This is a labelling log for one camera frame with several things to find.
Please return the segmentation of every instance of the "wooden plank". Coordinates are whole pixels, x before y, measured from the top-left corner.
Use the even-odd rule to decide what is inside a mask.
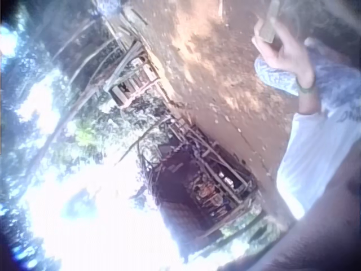
[[[118,86],[114,86],[112,88],[112,90],[113,90],[114,94],[117,95],[117,97],[122,101],[122,103],[126,104],[126,102],[128,101],[128,98],[125,96],[123,91],[121,91],[120,88],[118,88]]]
[[[240,180],[246,187],[248,187],[248,183],[229,165],[229,163],[227,163],[225,161],[225,159],[223,159],[223,157],[221,157],[207,142],[205,142],[203,138],[201,138],[192,129],[189,129],[189,131],[191,131],[191,133],[193,133],[202,142],[202,144],[204,146],[206,146],[208,149],[210,149],[210,151],[219,159],[219,161],[221,161],[224,164],[224,166],[226,168],[228,168],[229,171],[232,172],[234,174],[234,176],[236,176],[238,178],[238,180]]]
[[[238,198],[238,196],[232,191],[232,189],[229,188],[228,185],[226,185],[222,179],[214,172],[214,170],[209,166],[209,164],[204,161],[202,158],[199,158],[201,162],[205,165],[206,169],[209,171],[209,173],[215,178],[215,180],[229,193],[229,195],[232,197],[232,199],[238,203],[242,204],[242,200]]]
[[[270,22],[271,18],[276,18],[280,9],[280,0],[272,0],[268,9],[267,18],[259,31],[259,36],[268,43],[273,43],[276,32]]]

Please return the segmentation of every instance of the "wristband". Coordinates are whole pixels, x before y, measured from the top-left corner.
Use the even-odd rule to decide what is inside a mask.
[[[316,84],[316,79],[314,79],[314,82],[312,84],[311,87],[309,87],[308,89],[305,89],[301,86],[300,82],[298,82],[298,78],[296,76],[296,84],[297,84],[297,87],[298,87],[298,90],[302,93],[311,93],[312,91],[315,90],[315,84]]]

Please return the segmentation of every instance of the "dirt ground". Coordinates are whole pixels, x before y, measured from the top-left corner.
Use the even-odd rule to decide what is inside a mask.
[[[275,188],[296,99],[257,78],[251,0],[132,0],[125,14],[152,54],[164,87],[206,134],[259,180],[263,207],[283,225],[291,215]]]

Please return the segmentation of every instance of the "wooden shack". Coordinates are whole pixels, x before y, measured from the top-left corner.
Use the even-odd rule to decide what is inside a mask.
[[[147,185],[182,257],[221,238],[221,227],[249,210],[255,179],[197,127],[169,124],[173,137],[159,146],[160,162],[143,159]]]

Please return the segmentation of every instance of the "wooden beam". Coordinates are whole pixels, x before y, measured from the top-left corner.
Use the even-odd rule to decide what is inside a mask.
[[[124,70],[125,66],[134,59],[137,55],[139,50],[143,48],[141,42],[136,41],[132,47],[129,49],[128,54],[126,54],[126,62],[121,62],[118,67],[115,69],[111,77],[108,79],[107,83],[104,86],[104,90],[107,92],[114,84],[116,79],[119,77],[120,73]]]
[[[213,178],[231,195],[232,199],[238,203],[238,204],[242,204],[242,200],[240,200],[238,198],[238,196],[232,191],[231,188],[229,188],[228,185],[226,185],[221,178],[216,174],[216,172],[214,172],[214,170],[209,166],[209,164],[204,161],[202,158],[199,158],[201,160],[201,162],[204,164],[204,166],[206,167],[206,169],[209,171],[209,173],[213,176]]]
[[[210,151],[221,161],[226,168],[230,170],[236,176],[246,187],[248,187],[248,183],[221,157],[207,142],[204,141],[203,138],[201,138],[193,129],[189,129],[191,133],[193,133],[202,143],[204,146],[206,146]]]

